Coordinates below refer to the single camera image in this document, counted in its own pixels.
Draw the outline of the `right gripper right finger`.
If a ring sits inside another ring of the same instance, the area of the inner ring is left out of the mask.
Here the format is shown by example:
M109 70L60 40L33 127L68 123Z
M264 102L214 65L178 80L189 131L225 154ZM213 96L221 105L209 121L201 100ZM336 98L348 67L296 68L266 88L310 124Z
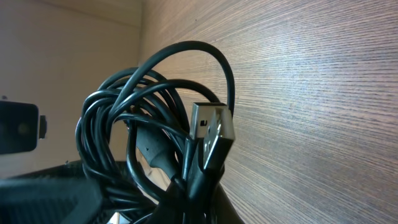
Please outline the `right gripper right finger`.
M244 224L221 184L209 183L206 187L205 215L208 224Z

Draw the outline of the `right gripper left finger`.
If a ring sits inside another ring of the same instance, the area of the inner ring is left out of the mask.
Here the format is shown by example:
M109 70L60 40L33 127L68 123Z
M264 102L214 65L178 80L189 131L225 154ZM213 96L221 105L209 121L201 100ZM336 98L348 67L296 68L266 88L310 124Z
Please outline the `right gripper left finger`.
M1 179L1 223L105 223L103 201L81 161Z

